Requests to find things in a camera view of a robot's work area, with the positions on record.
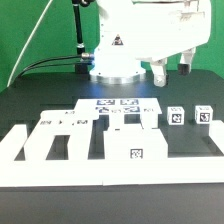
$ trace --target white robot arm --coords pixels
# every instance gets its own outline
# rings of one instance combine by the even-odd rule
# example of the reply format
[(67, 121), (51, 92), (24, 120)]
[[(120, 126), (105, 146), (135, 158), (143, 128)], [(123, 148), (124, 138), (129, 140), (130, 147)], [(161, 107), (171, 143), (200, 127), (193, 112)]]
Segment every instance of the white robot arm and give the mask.
[(182, 53), (179, 71), (189, 73), (196, 47), (211, 30), (210, 0), (96, 0), (100, 43), (93, 81), (128, 83), (145, 77), (149, 62), (156, 86), (165, 86), (169, 56)]

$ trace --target white cube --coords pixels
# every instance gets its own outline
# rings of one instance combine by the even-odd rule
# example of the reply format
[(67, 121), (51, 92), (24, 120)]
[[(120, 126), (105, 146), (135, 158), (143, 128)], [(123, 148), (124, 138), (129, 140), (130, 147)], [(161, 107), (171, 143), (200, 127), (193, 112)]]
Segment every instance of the white cube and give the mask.
[(167, 121), (169, 125), (183, 125), (184, 113), (185, 111), (183, 107), (168, 107)]
[(195, 106), (195, 121), (197, 124), (210, 124), (213, 120), (213, 109), (211, 106)]

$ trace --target green wall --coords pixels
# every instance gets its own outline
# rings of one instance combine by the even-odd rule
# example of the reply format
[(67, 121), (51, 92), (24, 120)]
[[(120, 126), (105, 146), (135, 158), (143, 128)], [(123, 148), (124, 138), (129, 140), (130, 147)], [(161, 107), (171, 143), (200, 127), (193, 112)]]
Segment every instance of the green wall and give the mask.
[[(12, 68), (48, 0), (0, 1), (0, 91), (6, 85)], [(212, 0), (212, 35), (208, 44), (198, 48), (193, 69), (207, 69), (224, 77), (224, 1)], [(98, 43), (97, 5), (81, 8), (84, 40), (88, 51)], [(76, 53), (76, 38), (71, 0), (54, 0), (30, 43), (16, 74), (37, 60)], [(176, 69), (180, 56), (169, 60), (168, 69)], [(60, 70), (73, 71), (73, 68)]]

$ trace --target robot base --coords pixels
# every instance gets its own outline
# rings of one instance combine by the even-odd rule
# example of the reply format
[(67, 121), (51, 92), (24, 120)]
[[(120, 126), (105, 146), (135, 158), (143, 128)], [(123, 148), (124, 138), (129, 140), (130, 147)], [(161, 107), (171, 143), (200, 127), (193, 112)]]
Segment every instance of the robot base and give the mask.
[(129, 77), (106, 77), (101, 75), (92, 75), (90, 74), (90, 81), (92, 82), (99, 82), (104, 84), (129, 84), (138, 81), (146, 80), (147, 76), (146, 73), (144, 74), (136, 74), (134, 76)]

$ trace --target black tabletop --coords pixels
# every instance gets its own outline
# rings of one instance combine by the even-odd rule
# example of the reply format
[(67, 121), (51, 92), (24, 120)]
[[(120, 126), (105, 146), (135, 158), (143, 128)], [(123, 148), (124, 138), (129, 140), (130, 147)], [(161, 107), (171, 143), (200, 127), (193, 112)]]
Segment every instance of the black tabletop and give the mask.
[[(208, 125), (194, 122), (195, 105), (211, 105), (213, 118), (224, 121), (223, 93), (224, 80), (202, 70), (186, 77), (171, 72), (165, 88), (155, 87), (151, 74), (147, 81), (123, 86), (91, 83), (71, 73), (30, 74), (0, 94), (0, 136), (14, 124), (25, 123), (31, 132), (43, 110), (73, 109), (78, 99), (156, 97), (169, 157), (223, 156), (208, 137)], [(183, 126), (168, 125), (168, 106), (184, 108)], [(137, 119), (129, 117), (127, 122)], [(104, 118), (96, 122), (93, 132), (106, 129), (107, 122)], [(92, 141), (90, 159), (104, 157), (102, 136), (97, 138)], [(1, 223), (221, 224), (223, 210), (224, 185), (218, 183), (0, 188)]]

